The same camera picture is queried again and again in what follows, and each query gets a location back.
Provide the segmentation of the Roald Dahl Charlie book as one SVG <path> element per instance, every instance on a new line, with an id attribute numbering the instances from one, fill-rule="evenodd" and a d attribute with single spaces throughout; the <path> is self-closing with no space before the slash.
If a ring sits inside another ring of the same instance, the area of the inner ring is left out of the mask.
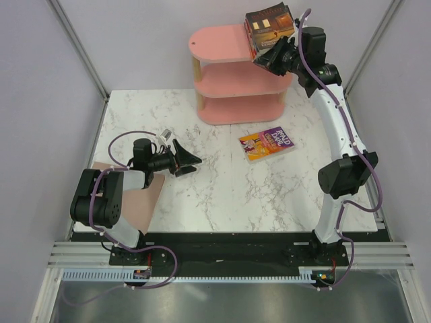
<path id="1" fill-rule="evenodd" d="M 274 127 L 238 139 L 249 163 L 255 163 L 295 150 L 296 146 L 282 127 Z"/>

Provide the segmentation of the blue Nineteen Eighty-Four book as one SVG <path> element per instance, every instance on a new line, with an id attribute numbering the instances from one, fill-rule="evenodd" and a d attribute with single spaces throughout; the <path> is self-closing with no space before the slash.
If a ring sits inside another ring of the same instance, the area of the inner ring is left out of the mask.
<path id="1" fill-rule="evenodd" d="M 244 28 L 248 38 L 251 59 L 254 60 L 269 50 L 265 44 L 267 30 L 265 28 L 262 29 L 259 22 L 249 22 L 247 19 L 244 21 Z"/>

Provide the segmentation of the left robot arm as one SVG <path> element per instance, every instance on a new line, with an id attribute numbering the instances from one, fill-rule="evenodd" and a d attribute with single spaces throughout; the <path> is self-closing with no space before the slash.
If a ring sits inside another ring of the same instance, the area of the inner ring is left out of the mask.
<path id="1" fill-rule="evenodd" d="M 156 153 L 149 139 L 138 139 L 133 143 L 133 157 L 128 166 L 102 171 L 85 169 L 71 202 L 71 219 L 124 248 L 125 258 L 132 264 L 145 262 L 148 249 L 139 243 L 140 232 L 122 215 L 123 193 L 149 188 L 155 172 L 168 170 L 179 177 L 196 171 L 195 166 L 202 159 L 184 149 L 176 139 L 173 145 L 175 151 L 167 147 L 165 152 Z"/>

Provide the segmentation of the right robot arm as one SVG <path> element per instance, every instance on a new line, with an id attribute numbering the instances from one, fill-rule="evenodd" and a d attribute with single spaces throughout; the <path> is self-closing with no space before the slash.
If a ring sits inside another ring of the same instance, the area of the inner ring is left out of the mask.
<path id="1" fill-rule="evenodd" d="M 352 124 L 337 67 L 326 63 L 326 34 L 322 28 L 305 27 L 301 34 L 271 40 L 255 64 L 284 76 L 295 74 L 321 117 L 329 141 L 331 162 L 318 172 L 324 193 L 323 207 L 308 248 L 310 260 L 325 264 L 333 256 L 331 246 L 341 240 L 342 213 L 346 204 L 365 185 L 378 163 Z"/>

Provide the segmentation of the brown Edward Tulane book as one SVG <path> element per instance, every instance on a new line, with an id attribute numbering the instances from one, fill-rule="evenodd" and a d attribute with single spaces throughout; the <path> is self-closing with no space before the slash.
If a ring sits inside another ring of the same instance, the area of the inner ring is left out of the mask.
<path id="1" fill-rule="evenodd" d="M 245 19 L 249 22 L 259 22 L 261 28 L 267 30 L 265 44 L 269 49 L 281 36 L 291 36 L 296 27 L 289 7 L 283 2 L 260 11 L 248 12 Z"/>

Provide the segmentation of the red 13-Storey Treehouse book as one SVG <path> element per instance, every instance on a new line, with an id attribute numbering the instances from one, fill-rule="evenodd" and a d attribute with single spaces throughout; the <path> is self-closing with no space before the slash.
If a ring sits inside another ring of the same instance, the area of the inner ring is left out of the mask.
<path id="1" fill-rule="evenodd" d="M 255 50 L 255 45 L 254 45 L 254 42 L 253 42 L 253 39 L 251 36 L 251 30 L 250 30 L 250 27 L 249 27 L 247 20 L 244 21 L 244 29 L 245 29 L 246 37 L 248 40 L 248 48 L 249 48 L 249 52 L 251 55 L 251 60 L 253 61 L 255 59 L 255 56 L 256 56 L 256 50 Z"/>

